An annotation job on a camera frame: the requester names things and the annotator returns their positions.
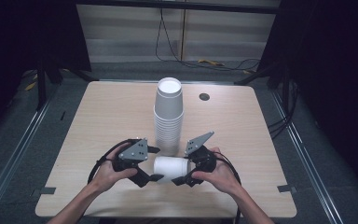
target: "light wood tabletop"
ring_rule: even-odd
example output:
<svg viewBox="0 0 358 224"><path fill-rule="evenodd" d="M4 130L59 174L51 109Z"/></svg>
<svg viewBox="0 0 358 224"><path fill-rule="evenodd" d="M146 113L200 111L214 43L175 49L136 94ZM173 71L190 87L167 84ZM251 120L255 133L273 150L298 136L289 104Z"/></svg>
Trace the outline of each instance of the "light wood tabletop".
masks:
<svg viewBox="0 0 358 224"><path fill-rule="evenodd" d="M155 146L154 112L157 83L91 82L62 144L36 214L53 217L87 184L91 168L116 143L148 139ZM296 206L269 130L250 87L183 84L184 120L178 157L186 142L214 131L205 146L220 147L237 169L242 185L270 217L294 217ZM201 93L210 95L208 101ZM155 155L140 167L153 174ZM225 193L203 182L193 188L173 183L148 183L139 188L129 179L118 181L86 211L93 217L235 217L237 205Z"/></svg>

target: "forearm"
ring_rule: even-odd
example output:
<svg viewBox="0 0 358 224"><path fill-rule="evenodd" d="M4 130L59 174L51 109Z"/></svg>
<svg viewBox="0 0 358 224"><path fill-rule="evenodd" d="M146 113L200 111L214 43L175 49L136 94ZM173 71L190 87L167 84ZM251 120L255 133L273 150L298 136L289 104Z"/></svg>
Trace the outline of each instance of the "forearm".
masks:
<svg viewBox="0 0 358 224"><path fill-rule="evenodd" d="M77 223L86 209L100 194L101 192L96 187L91 184L87 185L48 223Z"/></svg>
<svg viewBox="0 0 358 224"><path fill-rule="evenodd" d="M273 223L243 187L238 186L237 189L229 193L229 195L237 203L241 213L249 223Z"/></svg>

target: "black clamp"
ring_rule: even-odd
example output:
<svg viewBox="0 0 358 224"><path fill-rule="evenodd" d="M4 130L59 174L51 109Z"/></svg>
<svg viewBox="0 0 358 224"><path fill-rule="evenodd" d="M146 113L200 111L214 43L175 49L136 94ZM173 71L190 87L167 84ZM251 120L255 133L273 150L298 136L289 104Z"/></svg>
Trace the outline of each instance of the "black clamp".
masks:
<svg viewBox="0 0 358 224"><path fill-rule="evenodd" d="M117 147L130 143L127 147L123 147L118 153L116 153L116 156L112 160L108 160L106 158L109 153L111 153L113 150L115 150ZM134 184L138 185L140 188L144 187L149 181L158 181L160 180L164 175L148 175L143 171L141 168L139 168L138 164L142 161L147 161L148 153L158 153L159 148L157 147L150 147L147 145L147 139L128 139L125 141L122 141L109 149L94 165L94 167L91 170L91 173L89 174L89 180L88 183L91 182L91 180L94 178L95 173L97 172L98 168L105 162L105 161L111 161L113 164L113 169L116 172L123 171L128 168L135 168L138 172L136 175L133 175L129 178Z"/></svg>
<svg viewBox="0 0 358 224"><path fill-rule="evenodd" d="M172 182L176 186L187 184L192 188L196 184L201 184L203 180L195 179L191 175L196 171L211 173L216 168L216 156L203 145L213 134L214 132L209 132L187 142L185 159L194 162L196 167L187 175L173 179Z"/></svg>

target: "black round hole cover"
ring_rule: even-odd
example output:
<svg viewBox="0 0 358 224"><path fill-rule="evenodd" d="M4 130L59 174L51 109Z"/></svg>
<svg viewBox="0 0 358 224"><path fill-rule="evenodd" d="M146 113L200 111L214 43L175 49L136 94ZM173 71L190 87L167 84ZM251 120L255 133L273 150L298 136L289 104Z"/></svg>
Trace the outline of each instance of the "black round hole cover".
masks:
<svg viewBox="0 0 358 224"><path fill-rule="evenodd" d="M201 93L200 94L200 99L203 101L207 101L209 100L211 97L207 94L207 93Z"/></svg>

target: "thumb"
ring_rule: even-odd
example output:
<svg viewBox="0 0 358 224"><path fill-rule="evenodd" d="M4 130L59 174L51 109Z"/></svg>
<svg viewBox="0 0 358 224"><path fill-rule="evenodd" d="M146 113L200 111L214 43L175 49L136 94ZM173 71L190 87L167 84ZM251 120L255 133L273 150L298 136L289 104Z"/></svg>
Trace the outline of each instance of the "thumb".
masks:
<svg viewBox="0 0 358 224"><path fill-rule="evenodd" d="M196 171L191 175L191 177L193 177L195 179L210 181L210 179L211 179L210 175L211 175L211 173L205 173L205 172L202 172L202 171Z"/></svg>
<svg viewBox="0 0 358 224"><path fill-rule="evenodd" d="M133 175L136 175L136 173L138 173L138 171L135 168L125 169L123 171L116 172L117 177L119 179L132 177Z"/></svg>

